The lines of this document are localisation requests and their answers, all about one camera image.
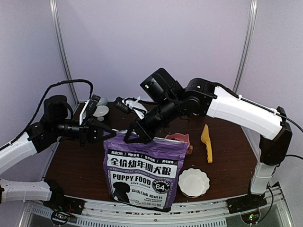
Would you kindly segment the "purple pet food bag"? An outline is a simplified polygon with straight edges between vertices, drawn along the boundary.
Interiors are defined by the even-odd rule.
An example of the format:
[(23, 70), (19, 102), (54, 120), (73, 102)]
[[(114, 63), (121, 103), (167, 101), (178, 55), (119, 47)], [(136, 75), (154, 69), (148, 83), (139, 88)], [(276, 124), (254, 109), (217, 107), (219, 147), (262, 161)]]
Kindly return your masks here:
[(125, 143), (125, 132), (104, 141), (103, 168), (110, 197), (130, 206), (169, 212), (188, 144), (154, 138), (148, 144)]

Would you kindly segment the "yellow plastic scoop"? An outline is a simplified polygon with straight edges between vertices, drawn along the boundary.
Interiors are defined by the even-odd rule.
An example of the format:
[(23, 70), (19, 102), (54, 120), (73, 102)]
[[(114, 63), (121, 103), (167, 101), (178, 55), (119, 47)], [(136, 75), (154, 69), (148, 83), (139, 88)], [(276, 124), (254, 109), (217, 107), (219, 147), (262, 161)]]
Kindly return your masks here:
[(209, 135), (209, 127), (207, 124), (204, 125), (200, 140), (202, 143), (206, 145), (207, 162), (210, 164), (213, 162), (213, 152), (212, 152), (211, 139)]

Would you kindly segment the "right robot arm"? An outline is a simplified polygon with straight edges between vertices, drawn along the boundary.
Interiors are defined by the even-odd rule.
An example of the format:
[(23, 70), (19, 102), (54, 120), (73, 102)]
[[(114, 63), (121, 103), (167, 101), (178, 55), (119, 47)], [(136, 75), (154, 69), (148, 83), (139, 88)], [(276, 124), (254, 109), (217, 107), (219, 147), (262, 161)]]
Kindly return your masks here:
[(128, 128), (124, 138), (126, 143), (147, 144), (158, 130), (176, 118), (191, 114), (226, 120), (259, 133), (260, 157), (249, 192), (242, 202), (246, 208), (254, 208), (264, 197), (275, 167), (284, 161), (292, 139), (284, 109), (254, 103), (220, 83), (202, 78), (194, 78), (182, 87), (163, 68), (146, 78), (141, 88), (156, 106), (147, 111), (136, 106), (139, 98), (122, 100), (128, 111), (138, 115)]

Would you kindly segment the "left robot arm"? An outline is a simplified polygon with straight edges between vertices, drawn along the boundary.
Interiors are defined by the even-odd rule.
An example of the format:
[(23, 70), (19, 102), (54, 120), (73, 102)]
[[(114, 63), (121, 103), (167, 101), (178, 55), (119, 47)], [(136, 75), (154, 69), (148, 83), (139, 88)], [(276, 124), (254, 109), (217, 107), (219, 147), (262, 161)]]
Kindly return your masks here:
[[(0, 149), (0, 171), (4, 173), (15, 164), (41, 153), (57, 142), (58, 138), (77, 140), (80, 146), (115, 137), (116, 132), (93, 116), (99, 102), (93, 96), (83, 107), (79, 119), (73, 118), (73, 110), (64, 95), (54, 95), (44, 100), (44, 114), (39, 122), (30, 124)], [(0, 201), (43, 201), (53, 209), (68, 206), (64, 190), (55, 180), (16, 182), (1, 179)]]

